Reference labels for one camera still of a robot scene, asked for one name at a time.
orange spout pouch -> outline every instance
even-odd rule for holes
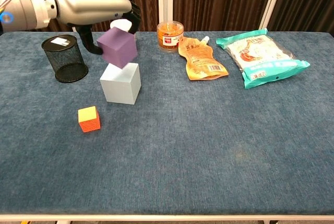
[[[190,80],[212,80],[228,75],[225,67],[213,58],[213,49],[202,41],[182,37],[178,53],[187,60],[186,71]]]

yellow cube face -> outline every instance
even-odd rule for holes
[[[83,108],[78,110],[79,122],[90,121],[97,118],[96,107]]]

white cube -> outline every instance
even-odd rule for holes
[[[120,69],[109,64],[100,82],[107,102],[133,105],[141,87],[139,65],[128,63]]]

mesh pencil holder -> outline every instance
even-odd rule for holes
[[[42,43],[47,58],[59,82],[70,83],[84,78],[88,67],[83,62],[76,37],[54,36]]]

blue table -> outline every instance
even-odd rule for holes
[[[81,41],[88,75],[63,84],[41,48],[61,33],[0,36],[0,219],[334,219],[333,37],[270,32],[311,66],[245,90],[238,67],[214,43],[237,33],[185,32],[211,38],[229,71],[212,81],[189,81],[184,58],[161,52],[155,33],[136,33],[142,87],[135,105],[106,102],[99,78],[108,64]],[[101,129],[85,134],[77,110],[91,105]]]

